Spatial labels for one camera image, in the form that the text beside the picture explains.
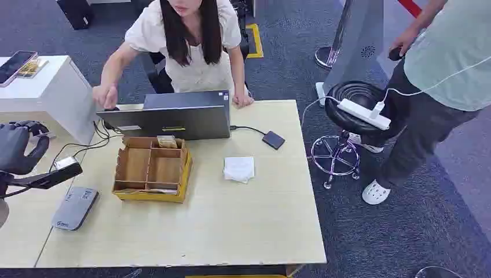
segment dark pants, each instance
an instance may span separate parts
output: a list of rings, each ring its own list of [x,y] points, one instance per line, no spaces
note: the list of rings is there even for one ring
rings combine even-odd
[[[394,69],[387,87],[405,94],[420,91],[408,81],[404,73],[404,60]],[[387,99],[395,106],[395,114],[390,116],[389,129],[375,136],[361,138],[363,144],[382,147],[388,139],[404,130],[376,177],[377,182],[385,188],[394,188],[404,183],[427,157],[434,154],[436,145],[443,142],[455,127],[474,119],[479,113],[444,106],[426,93],[408,97],[390,91]]]

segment cardboard compartment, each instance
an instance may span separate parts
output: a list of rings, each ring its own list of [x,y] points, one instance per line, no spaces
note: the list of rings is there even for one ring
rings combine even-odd
[[[185,199],[192,159],[184,140],[177,149],[159,148],[157,138],[125,137],[112,192],[122,200]]]

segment woman's left hand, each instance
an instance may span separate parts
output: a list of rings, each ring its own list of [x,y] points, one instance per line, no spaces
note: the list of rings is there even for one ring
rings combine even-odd
[[[251,105],[254,102],[254,99],[250,96],[239,93],[233,97],[232,101],[237,105],[238,108],[242,108]]]

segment laptop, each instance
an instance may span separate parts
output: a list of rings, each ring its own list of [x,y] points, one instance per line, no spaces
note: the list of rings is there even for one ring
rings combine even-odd
[[[184,140],[230,137],[229,92],[147,94],[142,110],[97,115],[126,136],[174,135]]]

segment power strip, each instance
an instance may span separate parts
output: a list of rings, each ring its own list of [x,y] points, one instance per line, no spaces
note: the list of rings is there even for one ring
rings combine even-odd
[[[389,129],[390,119],[387,119],[382,115],[377,115],[375,118],[371,118],[370,114],[372,113],[372,110],[368,110],[365,107],[352,102],[351,100],[344,98],[341,103],[338,104],[338,108],[369,123],[372,126],[376,126],[382,130]]]

